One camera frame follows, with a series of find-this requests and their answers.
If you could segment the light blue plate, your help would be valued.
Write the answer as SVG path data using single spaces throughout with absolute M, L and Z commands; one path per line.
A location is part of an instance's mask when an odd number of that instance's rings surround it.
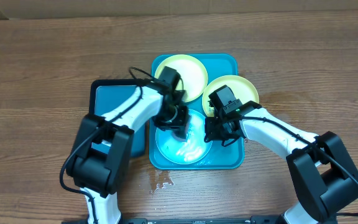
M 190 120 L 186 139 L 179 140 L 173 131 L 157 128 L 155 141 L 162 155 L 174 164 L 192 164 L 204 158 L 211 149 L 212 142 L 204 142 L 205 117 L 195 110 L 189 110 Z

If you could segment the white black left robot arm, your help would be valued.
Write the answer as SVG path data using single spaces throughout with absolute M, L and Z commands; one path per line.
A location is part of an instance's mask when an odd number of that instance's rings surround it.
M 87 114 L 59 174 L 63 189 L 85 196 L 86 223 L 119 223 L 117 191 L 128 169 L 135 133 L 150 119 L 185 137 L 189 120 L 183 90 L 165 84 L 137 86 L 126 101 L 101 116 Z

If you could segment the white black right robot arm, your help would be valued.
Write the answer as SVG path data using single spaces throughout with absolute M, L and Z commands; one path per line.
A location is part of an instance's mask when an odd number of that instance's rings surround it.
M 286 160 L 298 202 L 276 223 L 336 223 L 358 217 L 358 169 L 342 139 L 302 131 L 272 116 L 260 104 L 210 100 L 206 142 L 239 138 L 255 141 Z

